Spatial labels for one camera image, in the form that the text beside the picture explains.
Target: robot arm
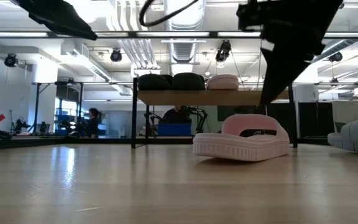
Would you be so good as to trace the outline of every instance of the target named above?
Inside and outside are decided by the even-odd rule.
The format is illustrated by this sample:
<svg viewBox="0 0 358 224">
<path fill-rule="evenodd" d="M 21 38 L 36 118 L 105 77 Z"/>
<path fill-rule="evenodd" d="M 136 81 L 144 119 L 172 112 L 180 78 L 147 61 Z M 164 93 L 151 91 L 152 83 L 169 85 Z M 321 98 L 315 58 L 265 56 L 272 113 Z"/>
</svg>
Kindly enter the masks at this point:
<svg viewBox="0 0 358 224">
<path fill-rule="evenodd" d="M 189 114 L 194 114 L 199 117 L 198 124 L 196 127 L 197 134 L 204 133 L 204 123 L 206 121 L 206 118 L 208 117 L 208 114 L 205 112 L 205 110 L 199 109 L 199 108 L 193 108 L 186 106 L 186 109 L 189 110 Z"/>
</svg>

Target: white foam object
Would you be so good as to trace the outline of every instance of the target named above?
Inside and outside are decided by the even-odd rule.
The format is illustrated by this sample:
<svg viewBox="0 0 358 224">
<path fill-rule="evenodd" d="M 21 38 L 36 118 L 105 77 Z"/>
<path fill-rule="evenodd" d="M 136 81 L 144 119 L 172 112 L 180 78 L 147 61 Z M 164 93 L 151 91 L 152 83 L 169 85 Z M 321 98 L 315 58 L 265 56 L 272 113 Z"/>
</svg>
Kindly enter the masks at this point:
<svg viewBox="0 0 358 224">
<path fill-rule="evenodd" d="M 239 80 L 235 75 L 216 75 L 206 82 L 207 90 L 238 90 Z"/>
<path fill-rule="evenodd" d="M 248 129 L 276 130 L 276 136 L 241 137 Z M 222 134 L 197 134 L 193 140 L 193 154 L 239 161 L 264 161 L 287 155 L 287 132 L 275 119 L 259 114 L 237 114 L 223 124 Z"/>
</svg>

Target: black cable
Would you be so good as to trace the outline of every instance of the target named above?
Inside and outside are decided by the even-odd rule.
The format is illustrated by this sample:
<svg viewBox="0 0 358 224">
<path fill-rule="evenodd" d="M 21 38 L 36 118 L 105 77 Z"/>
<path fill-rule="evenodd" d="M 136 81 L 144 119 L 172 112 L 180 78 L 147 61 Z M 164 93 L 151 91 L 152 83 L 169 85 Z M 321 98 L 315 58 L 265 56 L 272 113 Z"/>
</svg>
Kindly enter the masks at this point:
<svg viewBox="0 0 358 224">
<path fill-rule="evenodd" d="M 190 6 L 194 5 L 198 1 L 199 0 L 194 0 L 191 3 L 189 3 L 187 6 L 181 8 L 181 9 L 178 9 L 171 14 L 163 16 L 161 19 L 157 19 L 156 21 L 145 22 L 144 17 L 146 15 L 146 12 L 149 9 L 149 7 L 152 5 L 152 3 L 154 2 L 154 0 L 146 0 L 144 6 L 142 7 L 142 9 L 140 10 L 140 13 L 139 13 L 139 22 L 144 27 L 152 27 L 152 26 L 159 25 L 160 23 L 163 23 L 163 22 L 171 19 L 172 17 L 176 16 L 177 14 L 183 12 L 184 10 L 188 9 Z"/>
</svg>

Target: ribbed pipe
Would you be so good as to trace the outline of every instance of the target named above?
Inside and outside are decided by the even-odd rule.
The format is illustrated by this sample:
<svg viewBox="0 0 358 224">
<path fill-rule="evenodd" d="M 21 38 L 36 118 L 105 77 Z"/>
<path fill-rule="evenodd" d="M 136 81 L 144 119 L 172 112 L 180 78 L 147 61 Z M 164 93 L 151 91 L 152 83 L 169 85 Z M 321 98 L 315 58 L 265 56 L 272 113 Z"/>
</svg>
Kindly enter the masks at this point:
<svg viewBox="0 0 358 224">
<path fill-rule="evenodd" d="M 312 60 L 312 63 L 318 62 L 322 59 L 328 58 L 329 56 L 345 49 L 348 46 L 351 46 L 358 42 L 358 39 L 346 39 L 341 40 L 338 43 L 334 44 L 332 47 L 328 48 L 328 50 L 325 50 L 321 55 L 315 57 Z"/>
<path fill-rule="evenodd" d="M 165 13 L 169 14 L 191 1 L 164 0 Z M 196 4 L 181 12 L 169 20 L 169 29 L 174 31 L 200 30 L 203 26 L 206 0 L 200 0 Z M 188 63 L 195 56 L 196 44 L 174 43 L 170 45 L 171 55 L 178 63 Z"/>
</svg>

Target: exposed pipe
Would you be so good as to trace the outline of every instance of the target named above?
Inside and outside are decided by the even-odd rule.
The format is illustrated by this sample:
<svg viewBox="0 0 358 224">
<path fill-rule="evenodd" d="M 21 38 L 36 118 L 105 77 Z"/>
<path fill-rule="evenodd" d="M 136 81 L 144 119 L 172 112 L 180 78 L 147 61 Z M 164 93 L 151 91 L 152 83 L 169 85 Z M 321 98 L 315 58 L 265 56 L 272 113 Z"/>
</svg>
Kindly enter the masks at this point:
<svg viewBox="0 0 358 224">
<path fill-rule="evenodd" d="M 164 0 L 165 13 L 171 12 L 186 5 L 187 1 Z M 176 15 L 168 21 L 170 30 L 191 31 L 200 30 L 206 8 L 206 0 L 200 0 L 186 11 Z M 194 60 L 196 44 L 174 43 L 170 44 L 172 59 L 178 63 L 189 63 Z"/>
<path fill-rule="evenodd" d="M 115 18 L 115 19 L 113 17 L 107 17 L 106 18 L 106 25 L 109 28 L 109 30 L 116 30 L 116 28 L 114 26 L 114 21 L 117 21 L 117 18 Z M 124 49 L 124 51 L 127 54 L 129 60 L 132 63 L 134 63 L 137 67 L 140 68 L 142 65 L 135 60 L 135 58 L 131 54 L 130 50 L 127 48 L 127 43 L 125 44 L 124 42 L 126 42 L 126 40 L 118 40 L 118 44 L 121 46 L 122 49 Z"/>
<path fill-rule="evenodd" d="M 145 3 L 144 0 L 139 0 L 140 8 L 143 7 L 144 3 Z M 142 31 L 149 31 L 147 27 L 144 26 L 140 26 L 140 27 L 142 28 Z M 150 39 L 145 39 L 144 42 L 145 42 L 145 50 L 146 50 L 145 54 L 147 54 L 150 57 L 153 68 L 158 68 L 157 60 L 155 59 L 155 54 L 152 47 L 152 41 Z"/>
<path fill-rule="evenodd" d="M 123 30 L 130 30 L 128 23 L 127 23 L 127 1 L 119 0 L 119 2 L 121 5 L 121 15 L 120 15 L 119 23 Z M 142 68 L 145 68 L 146 63 L 144 62 L 144 60 L 142 58 L 142 54 L 140 53 L 139 48 L 136 46 L 135 40 L 130 39 L 128 41 L 128 44 L 129 44 L 128 47 L 131 47 L 131 51 L 134 53 L 134 57 L 136 58 L 136 60 L 138 62 L 140 62 Z"/>
<path fill-rule="evenodd" d="M 129 6 L 131 8 L 131 14 L 129 16 L 129 24 L 132 27 L 132 30 L 134 31 L 139 31 L 139 27 L 137 26 L 137 13 L 136 13 L 136 1 L 135 0 L 129 0 Z M 142 61 L 144 62 L 145 60 L 147 61 L 147 66 L 145 67 L 152 67 L 152 61 L 150 59 L 149 54 L 146 51 L 146 47 L 145 47 L 145 40 L 138 40 L 137 41 L 140 45 L 140 47 L 142 48 L 144 54 L 141 54 L 140 50 L 139 51 L 139 57 L 142 59 Z"/>
<path fill-rule="evenodd" d="M 110 17 L 106 18 L 106 24 L 110 30 L 118 30 L 118 31 L 122 30 L 118 20 L 117 1 L 116 0 L 109 0 L 109 1 L 110 1 L 111 11 L 113 13 L 111 14 Z M 118 43 L 121 46 L 121 48 L 124 49 L 125 53 L 128 55 L 129 60 L 131 60 L 131 62 L 135 64 L 136 67 L 141 68 L 142 64 L 140 60 L 138 60 L 137 57 L 135 56 L 135 52 L 133 51 L 131 44 L 128 43 L 128 40 L 118 40 Z"/>
<path fill-rule="evenodd" d="M 328 49 L 324 50 L 323 53 L 319 56 L 316 56 L 313 60 L 312 63 L 318 62 L 322 59 L 328 58 L 329 56 L 335 54 L 336 52 L 339 52 L 343 49 L 345 49 L 346 47 L 349 47 L 355 43 L 358 42 L 358 39 L 346 39 L 346 40 L 341 40 L 338 43 L 330 46 Z"/>
</svg>

